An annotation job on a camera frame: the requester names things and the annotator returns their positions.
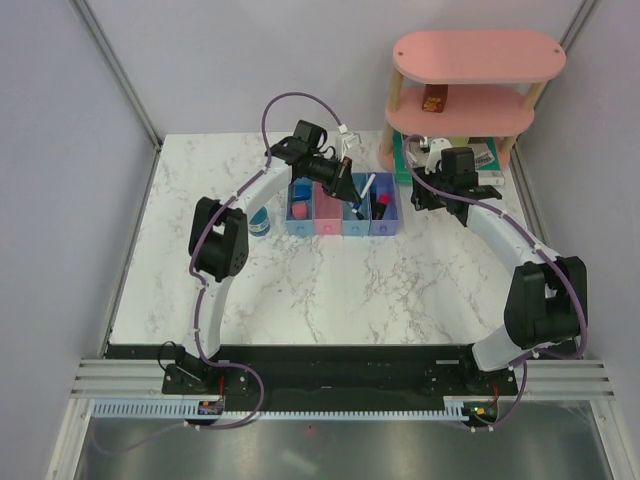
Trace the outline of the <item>pink drawer bin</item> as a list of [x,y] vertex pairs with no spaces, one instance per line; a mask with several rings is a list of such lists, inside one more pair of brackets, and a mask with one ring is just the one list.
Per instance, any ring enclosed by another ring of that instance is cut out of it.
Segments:
[[326,195],[319,182],[313,187],[313,223],[316,235],[342,234],[342,203]]

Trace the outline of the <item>blue white pen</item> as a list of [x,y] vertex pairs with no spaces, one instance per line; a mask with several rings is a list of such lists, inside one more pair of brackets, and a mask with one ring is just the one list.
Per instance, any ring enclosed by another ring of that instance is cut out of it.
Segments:
[[375,173],[370,173],[369,176],[367,177],[367,181],[364,185],[364,187],[362,188],[360,195],[359,195],[359,200],[353,204],[352,206],[352,212],[353,213],[357,213],[366,197],[366,195],[368,194],[374,180],[376,178],[376,174]]

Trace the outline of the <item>blue white eraser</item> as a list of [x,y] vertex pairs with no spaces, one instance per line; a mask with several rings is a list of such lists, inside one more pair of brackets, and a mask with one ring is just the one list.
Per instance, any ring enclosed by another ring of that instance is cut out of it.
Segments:
[[294,185],[292,190],[292,200],[294,202],[305,202],[311,199],[312,187],[309,185]]

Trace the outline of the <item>pink eraser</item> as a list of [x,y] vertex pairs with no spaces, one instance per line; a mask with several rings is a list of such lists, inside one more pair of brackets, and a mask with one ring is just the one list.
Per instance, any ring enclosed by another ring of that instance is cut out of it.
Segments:
[[307,220],[309,218],[309,206],[306,201],[298,201],[291,204],[291,216],[294,220]]

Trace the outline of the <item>pink black highlighter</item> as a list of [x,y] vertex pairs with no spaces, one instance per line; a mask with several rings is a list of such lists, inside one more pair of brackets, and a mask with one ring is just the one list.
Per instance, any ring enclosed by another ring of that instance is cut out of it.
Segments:
[[373,208],[374,220],[382,220],[384,218],[384,215],[390,203],[390,200],[391,200],[391,196],[387,193],[383,193],[377,198],[377,201]]

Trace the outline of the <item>light blue drawer bin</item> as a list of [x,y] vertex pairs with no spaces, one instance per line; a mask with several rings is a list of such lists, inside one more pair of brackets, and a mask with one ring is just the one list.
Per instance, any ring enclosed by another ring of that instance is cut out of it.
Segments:
[[[291,204],[294,203],[292,200],[292,190],[294,185],[309,185],[312,187],[311,199],[306,201],[309,206],[309,218],[307,220],[294,220],[291,216]],[[312,237],[315,235],[313,223],[313,187],[313,181],[306,178],[297,179],[288,186],[286,194],[285,225],[287,232],[292,236]]]

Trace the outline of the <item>purple drawer bin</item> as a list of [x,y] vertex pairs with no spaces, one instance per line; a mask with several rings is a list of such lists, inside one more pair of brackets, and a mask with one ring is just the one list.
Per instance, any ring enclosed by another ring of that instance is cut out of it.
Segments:
[[[369,190],[371,214],[369,234],[371,236],[394,236],[400,223],[395,178],[392,173],[388,172],[376,172],[375,174],[376,178]],[[383,193],[389,194],[391,200],[384,218],[382,220],[374,220],[373,208],[377,198]]]

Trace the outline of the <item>blue round tape dispenser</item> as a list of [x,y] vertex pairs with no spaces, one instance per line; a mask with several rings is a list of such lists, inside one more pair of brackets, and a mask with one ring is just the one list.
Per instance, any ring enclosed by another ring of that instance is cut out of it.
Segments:
[[249,233],[255,237],[263,237],[269,233],[270,229],[271,222],[268,210],[261,207],[249,221]]

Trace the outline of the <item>black pen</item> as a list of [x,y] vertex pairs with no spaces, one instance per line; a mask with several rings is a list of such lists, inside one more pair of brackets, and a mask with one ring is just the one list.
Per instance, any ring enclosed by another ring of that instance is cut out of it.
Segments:
[[360,221],[365,219],[365,215],[361,212],[361,203],[354,203],[351,208],[353,215]]

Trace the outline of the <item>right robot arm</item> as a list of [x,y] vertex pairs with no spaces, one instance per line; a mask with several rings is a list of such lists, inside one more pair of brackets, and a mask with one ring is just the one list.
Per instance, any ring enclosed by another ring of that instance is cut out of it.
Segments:
[[501,194],[478,181],[469,147],[432,147],[424,165],[403,155],[412,176],[411,202],[421,210],[445,209],[481,238],[511,274],[503,324],[471,347],[473,359],[458,368],[467,392],[483,392],[494,371],[514,367],[537,352],[555,358],[557,345],[577,342],[580,357],[588,340],[587,271],[577,256],[563,257],[523,227]]

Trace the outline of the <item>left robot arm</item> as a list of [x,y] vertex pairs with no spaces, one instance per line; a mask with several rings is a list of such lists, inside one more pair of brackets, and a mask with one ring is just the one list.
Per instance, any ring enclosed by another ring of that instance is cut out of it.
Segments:
[[294,133],[266,146],[265,164],[223,202],[201,198],[194,210],[189,243],[189,274],[197,281],[193,320],[184,340],[196,358],[186,370],[185,382],[198,393],[208,393],[219,382],[219,369],[209,363],[221,347],[221,323],[234,278],[249,256],[249,221],[266,202],[292,182],[309,180],[330,199],[358,206],[362,203],[352,177],[349,148],[360,138],[342,124],[335,144],[324,146],[323,128],[299,121]]

